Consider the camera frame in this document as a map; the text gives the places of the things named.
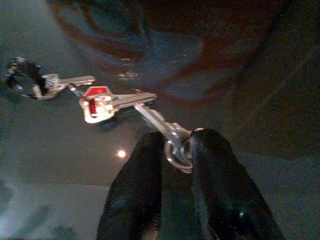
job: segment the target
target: key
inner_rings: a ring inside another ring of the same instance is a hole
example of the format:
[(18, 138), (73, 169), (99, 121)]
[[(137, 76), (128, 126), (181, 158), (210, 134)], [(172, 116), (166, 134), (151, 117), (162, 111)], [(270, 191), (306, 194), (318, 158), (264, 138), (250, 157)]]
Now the key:
[(190, 147), (191, 131), (184, 129), (176, 122), (166, 122), (158, 111), (150, 109), (143, 103), (136, 103), (134, 108), (150, 127), (157, 129), (167, 139), (164, 154), (169, 163), (183, 173), (190, 174), (193, 168)]
[(84, 113), (84, 120), (96, 124), (112, 118), (117, 111), (133, 107), (136, 103), (148, 103), (156, 100), (157, 95), (150, 92), (136, 94), (113, 94), (107, 86), (91, 86), (81, 93), (70, 84), (70, 90), (77, 96), (81, 95), (79, 104)]
[(41, 77), (45, 79), (45, 88), (47, 89), (47, 93), (42, 95), (40, 87), (36, 84), (32, 88), (36, 99), (39, 101), (54, 98), (59, 92), (68, 87), (69, 84), (79, 87), (81, 85), (91, 85), (96, 80), (94, 76), (79, 76), (60, 79), (59, 75), (55, 73), (42, 75)]

